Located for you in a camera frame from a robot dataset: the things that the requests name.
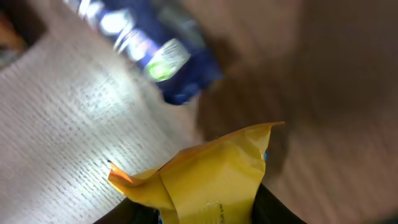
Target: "blue snack package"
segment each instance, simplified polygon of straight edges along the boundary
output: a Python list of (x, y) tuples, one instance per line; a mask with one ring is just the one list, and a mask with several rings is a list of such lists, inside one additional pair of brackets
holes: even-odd
[(197, 22), (174, 0), (64, 0), (181, 105), (222, 77)]

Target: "brown surface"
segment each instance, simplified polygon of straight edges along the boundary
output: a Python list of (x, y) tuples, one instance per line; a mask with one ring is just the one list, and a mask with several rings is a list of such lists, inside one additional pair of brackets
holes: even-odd
[(0, 73), (0, 223), (92, 223), (122, 199), (106, 160), (166, 161), (194, 116), (207, 139), (286, 120), (266, 184), (309, 223), (397, 209), (397, 1), (186, 0), (227, 76), (197, 113), (160, 103), (60, 1), (30, 3), (46, 31)]

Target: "wood grain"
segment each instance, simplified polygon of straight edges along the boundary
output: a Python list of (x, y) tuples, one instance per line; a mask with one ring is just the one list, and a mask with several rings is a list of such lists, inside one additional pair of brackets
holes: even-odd
[(398, 208), (398, 2), (185, 0), (226, 74), (190, 108), (163, 104), (61, 1), (26, 3), (44, 29), (0, 71), (0, 223), (93, 223), (123, 199), (106, 160), (133, 174), (201, 133), (280, 120), (265, 183), (306, 222)]

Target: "orange package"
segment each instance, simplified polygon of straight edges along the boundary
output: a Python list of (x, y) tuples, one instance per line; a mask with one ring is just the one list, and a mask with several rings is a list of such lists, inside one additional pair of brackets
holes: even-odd
[(180, 151), (166, 165), (128, 176), (112, 164), (109, 182), (164, 224), (251, 223), (266, 171), (271, 127), (258, 124)]

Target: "wooden surface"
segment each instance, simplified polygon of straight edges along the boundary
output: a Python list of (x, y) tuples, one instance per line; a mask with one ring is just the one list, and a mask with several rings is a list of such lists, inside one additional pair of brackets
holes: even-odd
[(306, 222), (398, 208), (398, 2), (185, 0), (226, 74), (185, 108), (60, 1), (27, 2), (44, 29), (0, 72), (0, 223), (93, 223), (123, 198), (107, 159), (133, 174), (280, 120), (265, 183)]

